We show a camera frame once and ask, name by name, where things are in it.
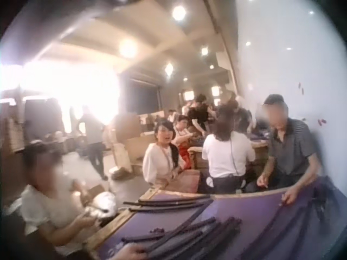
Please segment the recessed light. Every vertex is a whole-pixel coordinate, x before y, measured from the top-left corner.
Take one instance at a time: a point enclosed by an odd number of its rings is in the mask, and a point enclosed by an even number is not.
[[[137,53],[137,46],[134,41],[124,40],[120,43],[119,52],[123,57],[134,58]]]
[[[174,72],[174,67],[172,66],[171,63],[168,63],[168,65],[166,65],[165,72],[166,72],[167,76],[169,76],[169,77],[172,75],[172,72]]]
[[[201,48],[201,55],[206,56],[208,54],[208,47]]]
[[[185,8],[181,5],[176,6],[172,11],[172,16],[176,21],[181,21],[185,18],[185,14],[187,12],[185,11]]]

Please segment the gray shirt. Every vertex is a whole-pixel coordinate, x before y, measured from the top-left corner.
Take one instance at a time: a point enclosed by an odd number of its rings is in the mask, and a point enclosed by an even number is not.
[[[283,142],[273,131],[269,140],[269,156],[276,159],[276,171],[280,174],[301,176],[309,167],[308,157],[316,152],[312,134],[307,124],[288,119]]]

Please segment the purple table cover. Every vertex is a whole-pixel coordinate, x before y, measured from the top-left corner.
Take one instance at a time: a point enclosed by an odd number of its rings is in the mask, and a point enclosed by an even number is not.
[[[274,225],[274,229],[282,230],[283,226],[294,216],[297,209],[306,206],[312,198],[313,187],[317,183],[304,189],[295,204],[283,209],[280,223]],[[339,203],[339,212],[332,211],[329,214],[329,232],[322,233],[319,219],[313,210],[310,216],[309,228],[303,241],[303,245],[297,259],[310,260],[320,259],[337,241],[343,229],[347,226],[347,199],[336,188],[333,193]],[[242,219],[240,234],[223,251],[213,256],[213,259],[235,259],[256,236],[264,229],[279,207],[282,193],[270,194],[258,197],[215,199],[215,201],[194,221],[199,222],[216,217],[220,221],[229,216]],[[153,199],[173,198],[167,194],[157,194]],[[166,231],[173,230],[191,216],[196,209],[172,213],[160,214],[135,214],[125,225],[115,232],[109,239],[104,241],[98,248],[97,253],[101,260],[111,258],[121,245],[121,238],[125,236],[148,235],[150,230],[164,228]],[[286,259],[298,238],[302,217],[298,224],[290,230],[285,238],[267,255],[265,259]]]

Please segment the black hair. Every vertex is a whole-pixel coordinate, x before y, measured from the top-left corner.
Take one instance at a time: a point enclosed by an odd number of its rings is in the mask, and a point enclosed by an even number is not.
[[[189,118],[185,115],[179,115],[177,118],[177,122],[181,122],[182,120],[189,121]]]
[[[218,107],[213,135],[219,141],[229,141],[234,130],[234,108],[228,104]]]
[[[160,126],[165,126],[169,131],[173,132],[172,139],[174,139],[176,137],[174,125],[169,120],[162,119],[162,120],[159,120],[158,124],[154,128],[154,134],[155,134],[156,138],[157,138],[157,134],[158,134]],[[174,145],[172,143],[169,143],[169,145],[171,148],[171,156],[172,156],[173,166],[174,166],[174,168],[176,168],[176,167],[178,167],[178,158],[179,158],[178,148],[176,145]]]
[[[195,102],[202,103],[204,101],[206,101],[206,96],[203,94],[200,94],[195,98]]]

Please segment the man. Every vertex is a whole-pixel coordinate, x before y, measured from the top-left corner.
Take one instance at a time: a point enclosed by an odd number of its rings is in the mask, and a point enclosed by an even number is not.
[[[191,101],[187,101],[187,104],[182,107],[182,115],[185,115],[185,116],[188,115],[190,106],[191,106]]]
[[[317,176],[320,163],[308,126],[288,118],[288,107],[281,95],[272,94],[264,102],[273,127],[269,139],[269,158],[256,183],[246,192],[289,187],[282,197],[284,204],[293,203],[300,190]]]
[[[83,107],[83,116],[77,124],[77,131],[83,135],[80,131],[81,123],[85,123],[89,160],[101,178],[107,180],[108,177],[104,173],[104,145],[102,144],[102,132],[105,126],[89,111],[87,106]]]

